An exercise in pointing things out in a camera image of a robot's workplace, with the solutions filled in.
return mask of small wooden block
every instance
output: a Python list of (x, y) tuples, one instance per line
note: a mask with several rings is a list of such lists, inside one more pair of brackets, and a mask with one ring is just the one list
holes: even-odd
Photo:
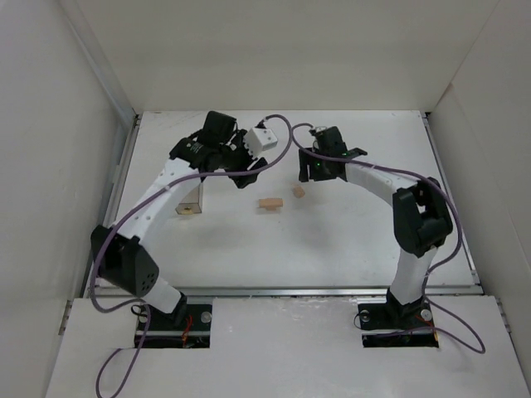
[(301, 197), (306, 195), (306, 192), (304, 192), (304, 189), (300, 185), (298, 185), (293, 188), (293, 194), (295, 195), (295, 197), (298, 197), (300, 199)]
[(281, 197), (268, 197), (266, 199), (260, 199), (258, 201), (258, 207), (260, 209), (266, 209), (269, 211), (274, 211), (279, 207), (284, 205), (284, 201)]

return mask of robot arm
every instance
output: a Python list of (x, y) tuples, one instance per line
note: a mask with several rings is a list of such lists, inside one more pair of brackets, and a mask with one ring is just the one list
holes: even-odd
[[(159, 268), (149, 252), (164, 222), (201, 180), (192, 178), (172, 187), (169, 184), (180, 177), (214, 172), (218, 168), (238, 172), (265, 166), (267, 161), (257, 157), (277, 144), (273, 132), (261, 125), (249, 131), (235, 127), (234, 118), (209, 112), (201, 130), (178, 142), (163, 170), (137, 205), (161, 189), (165, 188), (165, 192), (121, 226), (99, 268), (98, 276), (143, 299), (175, 324), (183, 319), (186, 297), (159, 274)], [(243, 188), (255, 182), (257, 174), (231, 179), (238, 188)], [(110, 228), (103, 226), (93, 230), (90, 240), (94, 258), (109, 233)]]
[[(359, 148), (347, 150), (337, 127), (310, 132), (315, 137), (312, 148), (307, 148), (311, 152), (348, 159), (367, 155)], [(371, 167), (323, 161), (303, 151), (299, 151), (299, 160), (300, 181), (323, 181), (339, 177), (365, 188), (392, 207), (394, 235), (401, 248), (397, 273), (387, 291), (385, 310), (380, 311), (380, 318), (383, 319), (372, 317), (370, 324), (362, 320), (362, 328), (406, 328), (407, 320), (423, 309), (422, 284), (426, 272), (437, 248), (444, 244), (452, 232), (444, 199), (425, 182), (412, 181)]]

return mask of red wire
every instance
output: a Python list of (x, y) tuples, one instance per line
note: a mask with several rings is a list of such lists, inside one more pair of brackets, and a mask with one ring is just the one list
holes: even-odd
[(426, 321), (423, 317), (419, 317), (418, 315), (415, 314), (415, 318), (417, 318), (419, 321), (424, 322), (426, 325), (431, 326), (433, 328), (433, 323), (431, 323), (430, 321)]
[(188, 315), (188, 318), (186, 318), (186, 328), (183, 331), (183, 334), (181, 335), (181, 338), (183, 339), (183, 348), (186, 346), (186, 341), (188, 340), (188, 333), (190, 332), (190, 329), (192, 328), (193, 324), (193, 318), (192, 315)]

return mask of white table surface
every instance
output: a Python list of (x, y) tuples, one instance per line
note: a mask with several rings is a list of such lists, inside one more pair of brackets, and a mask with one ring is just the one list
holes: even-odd
[[(119, 206), (122, 216), (162, 169), (172, 147), (200, 129), (207, 112), (146, 112)], [(254, 126), (272, 111), (229, 111), (240, 128)], [(402, 167), (441, 180), (417, 111), (283, 111), (292, 124), (337, 125), (349, 148), (360, 147), (379, 164)], [(272, 160), (287, 142), (282, 122), (268, 123), (279, 138)], [(310, 145), (303, 129), (297, 136)], [(204, 184), (203, 213), (168, 220), (152, 256), (164, 277), (180, 287), (377, 287), (388, 286), (397, 269), (399, 247), (392, 209), (360, 187), (336, 180), (298, 184), (294, 146), (258, 182), (238, 190), (226, 177)], [(282, 197), (278, 212), (257, 209), (264, 197)], [(437, 254), (455, 247), (454, 232)], [(430, 285), (471, 285), (464, 251), (437, 270)]]
[[(119, 300), (101, 300), (105, 306)], [(209, 349), (144, 349), (122, 395), (174, 397), (529, 397), (509, 334), (492, 297), (439, 297), (484, 339), (484, 355), (440, 336), (440, 348), (363, 348), (353, 326), (354, 299), (216, 299)], [(477, 344), (453, 318), (434, 310), (437, 326)], [(129, 308), (96, 312), (77, 299), (47, 398), (92, 398), (107, 356), (132, 347)], [(104, 396), (114, 393), (133, 349), (109, 364)]]

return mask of cable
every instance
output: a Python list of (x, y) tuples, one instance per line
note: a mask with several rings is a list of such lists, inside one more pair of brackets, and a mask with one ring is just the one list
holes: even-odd
[[(180, 182), (191, 180), (193, 178), (203, 178), (203, 177), (244, 177), (244, 176), (250, 176), (252, 174), (257, 174), (259, 172), (264, 172), (265, 170), (267, 170), (269, 168), (272, 168), (278, 162), (280, 162), (280, 160), (282, 160), (282, 158), (290, 150), (291, 144), (293, 143), (293, 128), (291, 127), (290, 121), (285, 116), (283, 116), (281, 114), (270, 114), (269, 116), (264, 117), (263, 120), (261, 121), (261, 123), (263, 123), (263, 122), (265, 122), (267, 120), (270, 120), (270, 119), (280, 119), (280, 120), (282, 120), (285, 123), (286, 127), (288, 128), (288, 143), (286, 144), (285, 148), (282, 150), (280, 155), (275, 160), (273, 160), (271, 163), (265, 165), (264, 167), (259, 167), (256, 170), (248, 170), (248, 171), (245, 171), (245, 172), (200, 172), (199, 174), (191, 174), (191, 175), (188, 175), (188, 176), (180, 177), (180, 178), (170, 182), (168, 184), (168, 187), (170, 187), (170, 188), (174, 187), (177, 184), (179, 184)], [(141, 303), (146, 308), (146, 312), (147, 312), (147, 319), (146, 319), (146, 323), (145, 323), (145, 327), (144, 327), (144, 333), (142, 334), (142, 337), (139, 340), (139, 345), (137, 346), (137, 349), (136, 349), (136, 352), (134, 353), (133, 359), (131, 360), (131, 363), (129, 364), (129, 367), (127, 368), (127, 371), (125, 372), (124, 379), (121, 381), (121, 383), (120, 383), (118, 389), (116, 390), (116, 392), (110, 398), (115, 398), (116, 396), (118, 396), (118, 394), (124, 388), (125, 383), (127, 382), (127, 379), (129, 378), (129, 374), (133, 370), (133, 366), (136, 363), (136, 360), (137, 360), (137, 357), (138, 357), (138, 355), (140, 353), (140, 350), (142, 349), (142, 346), (144, 345), (144, 340), (146, 338), (146, 334), (147, 334), (147, 332), (149, 330), (149, 323), (151, 322), (151, 311), (149, 309), (149, 306), (141, 298), (132, 298), (131, 300), (126, 300), (123, 303), (117, 304), (117, 305), (115, 305), (113, 307), (110, 307), (110, 308), (102, 307), (100, 305), (100, 303), (98, 303), (98, 300), (97, 300), (96, 295), (95, 295), (96, 278), (97, 278), (98, 271), (99, 271), (100, 266), (101, 266), (101, 261), (103, 260), (103, 257), (105, 255), (105, 252), (109, 248), (109, 245), (110, 245), (111, 241), (114, 239), (114, 237), (118, 233), (118, 230), (121, 228), (121, 226), (129, 218), (131, 218), (137, 211), (141, 210), (142, 208), (147, 206), (149, 203), (151, 203), (152, 201), (154, 201), (155, 199), (157, 199), (158, 197), (163, 195), (167, 191), (168, 187), (164, 187), (160, 191), (155, 192), (151, 197), (148, 197), (147, 199), (145, 199), (144, 201), (139, 203), (137, 206), (135, 206), (133, 209), (131, 209), (125, 216), (123, 216), (122, 219), (120, 221), (118, 221), (116, 223), (116, 225), (113, 226), (110, 229), (109, 234), (105, 238), (105, 240), (103, 242), (103, 245), (101, 246), (100, 251), (98, 251), (98, 254), (96, 255), (96, 258), (94, 260), (94, 268), (93, 268), (92, 274), (90, 276), (90, 287), (89, 287), (90, 301), (92, 302), (92, 305), (94, 306), (94, 308), (96, 308), (101, 313), (112, 313), (113, 311), (115, 311), (115, 310), (117, 310), (119, 308), (122, 308), (123, 306), (129, 305), (129, 304), (132, 304), (132, 303)], [(104, 398), (101, 395), (101, 392), (100, 392), (100, 378), (101, 378), (101, 375), (102, 375), (104, 369), (109, 364), (110, 360), (116, 354), (118, 354), (118, 352), (120, 352), (120, 351), (122, 351), (122, 348), (119, 348), (116, 351), (114, 351), (109, 356), (109, 358), (107, 358), (107, 360), (104, 362), (103, 366), (101, 367), (100, 371), (98, 372), (98, 377), (96, 378), (96, 385), (95, 385), (96, 395), (98, 396), (98, 398)]]
[(143, 305), (134, 304), (131, 306), (131, 313), (136, 315), (137, 318), (145, 317), (146, 314), (142, 312)]
[(356, 316), (354, 317), (354, 320), (353, 320), (354, 327), (356, 327), (356, 329), (362, 330), (361, 327), (356, 324), (356, 319), (358, 318), (359, 318), (359, 313), (357, 313)]
[(183, 334), (181, 335), (181, 339), (183, 340), (183, 348), (186, 348), (186, 341), (188, 340), (188, 334), (190, 333), (190, 329), (193, 325), (193, 318), (192, 315), (188, 315), (188, 318), (186, 318), (186, 328), (183, 331)]
[[(312, 124), (309, 124), (309, 123), (301, 123), (301, 124), (296, 124), (293, 127), (293, 130), (295, 131), (299, 127), (310, 127), (310, 128), (313, 128), (314, 126)], [(450, 253), (450, 255), (448, 255), (448, 257), (446, 257), (445, 259), (443, 259), (443, 260), (439, 261), (438, 263), (432, 265), (428, 269), (428, 271), (426, 272), (426, 276), (424, 278), (424, 282), (422, 283), (422, 297), (429, 304), (431, 304), (433, 307), (440, 309), (441, 311), (447, 313), (448, 315), (452, 316), (453, 318), (457, 319), (460, 323), (462, 323), (474, 335), (475, 339), (480, 344), (480, 349), (472, 347), (470, 344), (468, 344), (467, 342), (464, 342), (463, 340), (461, 340), (460, 338), (458, 338), (455, 334), (453, 334), (451, 332), (447, 332), (446, 330), (441, 329), (441, 328), (429, 327), (429, 326), (422, 327), (422, 328), (408, 329), (408, 330), (404, 330), (404, 331), (400, 331), (400, 332), (386, 333), (386, 334), (381, 335), (381, 337), (401, 336), (401, 335), (409, 334), (409, 333), (414, 332), (414, 331), (421, 331), (421, 330), (430, 329), (430, 330), (433, 330), (433, 331), (444, 333), (445, 335), (447, 335), (447, 336), (453, 338), (454, 340), (456, 340), (457, 342), (461, 343), (463, 346), (469, 348), (473, 352), (477, 352), (479, 354), (485, 354), (485, 352), (486, 352), (485, 344), (483, 343), (483, 340), (481, 339), (480, 335), (476, 332), (476, 330), (474, 330), (459, 315), (457, 315), (456, 313), (453, 313), (449, 309), (443, 308), (441, 305), (439, 305), (437, 303), (434, 303), (433, 301), (431, 301), (426, 296), (426, 286), (427, 286), (428, 278), (429, 278), (430, 274), (435, 269), (437, 269), (437, 268), (441, 267), (442, 265), (444, 265), (444, 264), (450, 262), (451, 260), (453, 260), (457, 256), (457, 254), (459, 253), (459, 250), (461, 249), (461, 247), (463, 246), (463, 228), (462, 228), (462, 225), (460, 223), (459, 215), (457, 214), (457, 209), (455, 208), (455, 205), (453, 204), (451, 199), (448, 197), (448, 195), (446, 195), (446, 193), (437, 184), (435, 184), (433, 181), (431, 181), (430, 179), (422, 176), (421, 174), (419, 174), (417, 172), (410, 172), (408, 170), (402, 170), (400, 168), (394, 168), (394, 167), (379, 166), (377, 164), (368, 163), (368, 162), (361, 162), (359, 160), (346, 159), (346, 158), (331, 158), (331, 157), (328, 157), (328, 156), (319, 155), (317, 153), (313, 153), (313, 152), (309, 151), (308, 149), (304, 148), (299, 143), (299, 141), (297, 141), (295, 136), (293, 137), (293, 143), (302, 152), (304, 152), (304, 153), (306, 153), (306, 154), (308, 154), (308, 155), (310, 155), (310, 156), (312, 156), (314, 158), (317, 158), (317, 159), (326, 160), (326, 161), (330, 161), (330, 162), (352, 163), (352, 164), (357, 164), (359, 166), (374, 168), (374, 169), (379, 170), (381, 172), (391, 172), (391, 173), (394, 173), (394, 174), (402, 174), (402, 175), (406, 175), (406, 176), (409, 176), (409, 177), (414, 177), (417, 180), (421, 180), (421, 181), (425, 182), (426, 184), (428, 184), (439, 195), (441, 195), (443, 197), (443, 199), (447, 203), (448, 207), (450, 208), (451, 214), (452, 214), (452, 216), (454, 218), (454, 221), (455, 221), (455, 228), (457, 229), (457, 245), (455, 245), (455, 249)]]

